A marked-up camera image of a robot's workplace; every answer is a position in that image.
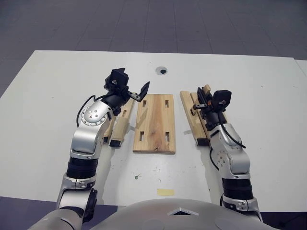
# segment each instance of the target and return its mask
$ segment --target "rectangular slot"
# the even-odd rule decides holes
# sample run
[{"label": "rectangular slot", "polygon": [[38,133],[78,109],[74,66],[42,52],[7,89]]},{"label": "rectangular slot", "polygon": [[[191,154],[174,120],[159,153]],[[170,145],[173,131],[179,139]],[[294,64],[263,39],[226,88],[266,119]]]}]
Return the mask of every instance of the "rectangular slot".
[{"label": "rectangular slot", "polygon": [[140,141],[143,141],[143,138],[144,138],[144,132],[140,132]]},{"label": "rectangular slot", "polygon": [[169,132],[165,132],[165,141],[169,142]]}]

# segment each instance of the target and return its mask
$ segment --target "round hole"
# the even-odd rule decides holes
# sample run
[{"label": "round hole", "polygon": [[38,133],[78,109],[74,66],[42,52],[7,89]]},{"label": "round hole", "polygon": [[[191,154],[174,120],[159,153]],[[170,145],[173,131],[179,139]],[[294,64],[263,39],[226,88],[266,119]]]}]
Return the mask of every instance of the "round hole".
[{"label": "round hole", "polygon": [[155,72],[158,74],[158,75],[165,75],[167,74],[167,68],[164,67],[164,66],[159,66],[155,69]]}]

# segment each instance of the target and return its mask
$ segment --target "floor tile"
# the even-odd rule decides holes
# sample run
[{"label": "floor tile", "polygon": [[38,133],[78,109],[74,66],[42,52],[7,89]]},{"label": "floor tile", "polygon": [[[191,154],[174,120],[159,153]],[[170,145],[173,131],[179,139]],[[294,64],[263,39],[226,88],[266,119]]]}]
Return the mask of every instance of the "floor tile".
[{"label": "floor tile", "polygon": [[84,51],[108,51],[111,44],[111,39],[87,39],[81,40],[76,50]]},{"label": "floor tile", "polygon": [[142,52],[144,40],[113,39],[109,51]]},{"label": "floor tile", "polygon": [[299,44],[294,33],[284,27],[267,27],[264,30],[273,43],[285,45]]},{"label": "floor tile", "polygon": [[145,39],[176,39],[174,5],[171,1],[150,1]]},{"label": "floor tile", "polygon": [[34,50],[45,50],[49,40],[22,40],[16,42],[8,59],[28,59]]},{"label": "floor tile", "polygon": [[259,25],[252,13],[228,13],[233,25]]},{"label": "floor tile", "polygon": [[270,38],[266,32],[257,25],[235,25],[235,28],[244,42],[269,43]]},{"label": "floor tile", "polygon": [[210,43],[214,54],[234,54],[234,55],[247,54],[242,42],[210,41]]},{"label": "floor tile", "polygon": [[245,0],[222,0],[221,5],[227,12],[249,13],[251,12]]},{"label": "floor tile", "polygon": [[186,54],[212,54],[209,41],[177,41],[178,52]]},{"label": "floor tile", "polygon": [[45,50],[75,50],[79,39],[52,38],[46,44]]},{"label": "floor tile", "polygon": [[257,56],[280,56],[277,48],[271,43],[243,42],[247,54]]},{"label": "floor tile", "polygon": [[16,41],[9,38],[0,39],[0,60],[6,58],[15,48]]},{"label": "floor tile", "polygon": [[124,0],[106,0],[93,15],[82,39],[112,39]]},{"label": "floor tile", "polygon": [[3,60],[0,64],[0,85],[9,85],[26,60]]},{"label": "floor tile", "polygon": [[307,60],[307,47],[294,45],[276,45],[282,57],[291,57],[299,60]]},{"label": "floor tile", "polygon": [[52,38],[79,39],[85,32],[89,21],[64,21]]},{"label": "floor tile", "polygon": [[144,39],[149,0],[125,2],[114,39]]},{"label": "floor tile", "polygon": [[17,24],[4,34],[15,40],[21,39],[50,39],[58,28],[56,26],[46,26],[41,24]]},{"label": "floor tile", "polygon": [[240,37],[234,28],[234,26],[229,23],[215,24],[207,23],[206,29],[208,32],[208,37],[211,40],[216,41],[240,41]]},{"label": "floor tile", "polygon": [[177,53],[176,40],[145,40],[144,52]]},{"label": "floor tile", "polygon": [[207,32],[196,0],[175,1],[176,33],[179,40],[207,40]]}]

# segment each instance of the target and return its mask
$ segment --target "wooden plank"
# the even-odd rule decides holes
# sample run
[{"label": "wooden plank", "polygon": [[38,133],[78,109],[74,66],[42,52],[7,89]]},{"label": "wooden plank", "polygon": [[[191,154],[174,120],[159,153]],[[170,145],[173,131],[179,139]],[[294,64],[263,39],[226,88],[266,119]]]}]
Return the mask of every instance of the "wooden plank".
[{"label": "wooden plank", "polygon": [[209,143],[202,128],[201,121],[198,115],[196,115],[196,111],[192,108],[194,102],[191,98],[190,92],[181,91],[180,98],[196,144],[200,146],[208,146]]},{"label": "wooden plank", "polygon": [[111,121],[110,121],[110,125],[109,127],[107,128],[107,130],[105,131],[105,134],[104,134],[104,143],[108,143],[109,140],[110,140],[110,137],[112,135],[112,131],[113,131],[113,125],[114,125],[114,122],[115,122],[115,119],[116,117],[112,117]]},{"label": "wooden plank", "polygon": [[133,151],[175,153],[173,95],[148,94],[139,103]]},{"label": "wooden plank", "polygon": [[[197,99],[197,93],[192,92],[192,93],[191,93],[191,98],[192,98],[193,104],[199,104],[199,101],[198,101],[198,99]],[[202,128],[203,128],[203,130],[204,130],[204,132],[205,132],[205,134],[206,134],[207,139],[210,140],[209,131],[208,131],[207,128],[206,128],[207,122],[205,121],[205,119],[203,119],[203,118],[201,117],[201,111],[200,111],[199,109],[196,110],[196,113],[197,113],[197,115],[198,115],[198,117],[199,117],[199,120],[200,120],[200,122],[201,122]]]},{"label": "wooden plank", "polygon": [[134,100],[130,98],[128,102],[121,108],[121,113],[118,115],[117,123],[113,129],[110,146],[120,147],[125,134],[127,132],[128,123],[133,109]]}]

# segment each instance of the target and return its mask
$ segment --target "light wood piece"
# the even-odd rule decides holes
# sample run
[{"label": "light wood piece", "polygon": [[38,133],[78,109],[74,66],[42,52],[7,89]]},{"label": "light wood piece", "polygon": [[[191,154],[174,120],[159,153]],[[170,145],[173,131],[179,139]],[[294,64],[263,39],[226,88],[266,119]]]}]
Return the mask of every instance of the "light wood piece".
[{"label": "light wood piece", "polygon": [[108,143],[109,140],[110,140],[110,137],[112,135],[112,131],[113,131],[113,125],[114,125],[114,122],[115,122],[115,119],[116,117],[112,117],[111,121],[110,121],[110,125],[109,127],[107,128],[107,130],[105,131],[105,134],[104,134],[104,143]]},{"label": "light wood piece", "polygon": [[[193,104],[199,104],[199,101],[198,101],[198,99],[197,99],[197,93],[192,92],[192,93],[191,93],[191,98],[192,98]],[[197,113],[197,115],[198,115],[198,117],[199,117],[199,120],[200,120],[200,122],[201,122],[202,128],[203,128],[203,130],[204,130],[204,132],[205,132],[205,134],[206,134],[207,139],[210,140],[209,131],[208,131],[207,128],[206,128],[207,122],[205,121],[205,119],[202,119],[202,117],[201,117],[201,111],[200,111],[199,109],[196,110],[196,113]]]},{"label": "light wood piece", "polygon": [[211,88],[209,85],[205,85],[202,90],[205,92],[205,95],[207,96],[210,93]]},{"label": "light wood piece", "polygon": [[190,92],[181,91],[180,98],[184,107],[184,111],[186,112],[186,116],[193,134],[193,137],[196,141],[197,145],[207,146],[208,140],[205,131],[203,130],[201,121],[196,114],[195,110],[193,110],[194,102],[191,98]]},{"label": "light wood piece", "polygon": [[148,94],[139,103],[133,151],[175,153],[173,95]]},{"label": "light wood piece", "polygon": [[113,129],[110,146],[120,147],[125,134],[127,132],[128,123],[133,109],[134,100],[130,98],[128,102],[121,108],[121,113],[118,115],[117,123]]}]

